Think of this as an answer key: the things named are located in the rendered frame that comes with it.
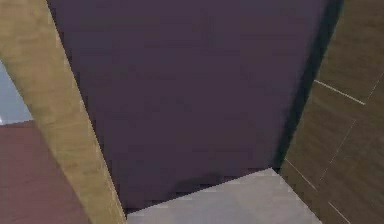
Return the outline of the light wooden door frame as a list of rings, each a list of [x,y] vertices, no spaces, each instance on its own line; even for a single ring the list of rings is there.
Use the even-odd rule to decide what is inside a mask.
[[[46,0],[0,0],[0,60],[91,224],[127,224]]]

